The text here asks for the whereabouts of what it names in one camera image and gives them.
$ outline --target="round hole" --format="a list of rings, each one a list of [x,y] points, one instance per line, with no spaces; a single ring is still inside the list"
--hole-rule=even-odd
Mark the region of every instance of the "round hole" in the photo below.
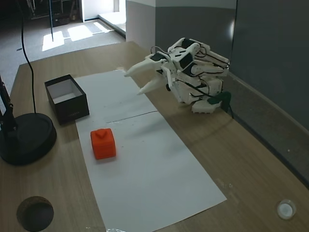
[[[22,227],[30,232],[46,229],[52,222],[54,209],[44,197],[30,197],[18,207],[17,219]]]

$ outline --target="black box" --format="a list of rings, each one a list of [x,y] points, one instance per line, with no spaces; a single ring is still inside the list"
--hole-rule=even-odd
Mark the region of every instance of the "black box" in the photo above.
[[[71,75],[47,81],[45,88],[60,125],[89,115],[87,96]]]

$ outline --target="white wall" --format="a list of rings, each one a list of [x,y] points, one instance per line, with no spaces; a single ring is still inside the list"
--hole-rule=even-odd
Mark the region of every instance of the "white wall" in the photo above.
[[[84,19],[97,18],[99,14],[114,12],[113,0],[82,0]]]

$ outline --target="lamp base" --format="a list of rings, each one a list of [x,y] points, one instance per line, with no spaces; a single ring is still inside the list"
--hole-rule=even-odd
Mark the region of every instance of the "lamp base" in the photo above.
[[[45,156],[54,146],[57,133],[51,119],[31,113],[16,118],[16,131],[0,131],[0,156],[9,164],[26,165]]]

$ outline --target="robotic hand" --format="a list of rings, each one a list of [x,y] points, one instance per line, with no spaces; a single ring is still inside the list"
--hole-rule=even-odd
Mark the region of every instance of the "robotic hand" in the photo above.
[[[156,76],[139,92],[144,94],[166,86],[178,102],[191,104],[194,113],[212,113],[218,107],[229,109],[231,94],[223,92],[229,60],[211,51],[201,42],[182,38],[168,52],[158,51],[130,68],[125,76],[132,76],[150,69]]]

